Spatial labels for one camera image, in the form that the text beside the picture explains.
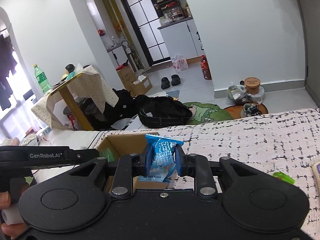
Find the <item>soda bottle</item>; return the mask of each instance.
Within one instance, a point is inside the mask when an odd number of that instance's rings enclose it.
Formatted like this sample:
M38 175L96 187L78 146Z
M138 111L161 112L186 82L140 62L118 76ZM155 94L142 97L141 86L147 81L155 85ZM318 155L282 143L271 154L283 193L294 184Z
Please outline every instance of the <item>soda bottle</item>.
M203 77L204 77L204 79L211 80L212 77L211 77L207 58L205 55L202 55L201 57L202 58L201 58L200 64L201 64L201 68L202 68Z
M37 64L34 64L33 67L35 69L35 77L37 79L37 82L38 82L39 86L41 87L42 92L46 93L51 88L51 86L48 82L47 76L45 75L43 70L38 67Z

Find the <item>wooden table leg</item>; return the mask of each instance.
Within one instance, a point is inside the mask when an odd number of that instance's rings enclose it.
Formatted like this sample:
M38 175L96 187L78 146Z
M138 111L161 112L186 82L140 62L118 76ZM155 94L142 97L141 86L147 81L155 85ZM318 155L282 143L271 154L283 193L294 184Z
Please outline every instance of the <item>wooden table leg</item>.
M63 100L69 107L70 111L73 113L73 115L81 125L82 129L85 131L94 131L92 125L89 123L88 119L85 117L84 113L81 111L77 102L74 100L73 96L68 90L68 87L65 86L61 88L59 92Z

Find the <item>red bottle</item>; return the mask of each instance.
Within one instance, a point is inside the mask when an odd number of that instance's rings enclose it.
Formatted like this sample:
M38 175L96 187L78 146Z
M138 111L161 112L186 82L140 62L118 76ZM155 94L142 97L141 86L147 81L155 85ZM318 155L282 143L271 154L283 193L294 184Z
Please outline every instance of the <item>red bottle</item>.
M204 79L212 80L207 58L205 55L202 55L201 57L202 58L201 58L200 64L202 68L203 77Z

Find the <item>green bottle label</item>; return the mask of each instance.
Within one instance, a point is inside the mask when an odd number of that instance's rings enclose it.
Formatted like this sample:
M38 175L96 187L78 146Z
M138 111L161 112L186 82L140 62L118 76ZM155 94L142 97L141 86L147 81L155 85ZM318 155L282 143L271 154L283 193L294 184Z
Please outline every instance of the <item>green bottle label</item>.
M38 81L38 84L41 84L43 81L47 79L47 77L45 76L45 73L42 72L39 75L37 75L36 79Z

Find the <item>black slippers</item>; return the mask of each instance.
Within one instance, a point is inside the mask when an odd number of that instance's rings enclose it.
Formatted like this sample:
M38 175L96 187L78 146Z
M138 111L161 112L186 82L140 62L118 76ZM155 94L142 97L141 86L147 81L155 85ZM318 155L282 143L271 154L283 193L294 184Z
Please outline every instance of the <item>black slippers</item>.
M161 79L161 89L166 89L170 87L170 81L167 77Z
M181 80L178 75L174 74L171 76L171 78L172 78L172 81L171 81L172 86L177 86L177 85L181 84ZM169 87L170 87L169 79L167 77L163 77L161 79L161 89L167 89Z
M172 81L171 81L171 85L172 86L177 86L177 85L180 85L181 84L181 80L180 80L180 77L178 75L172 75L171 76L172 78Z

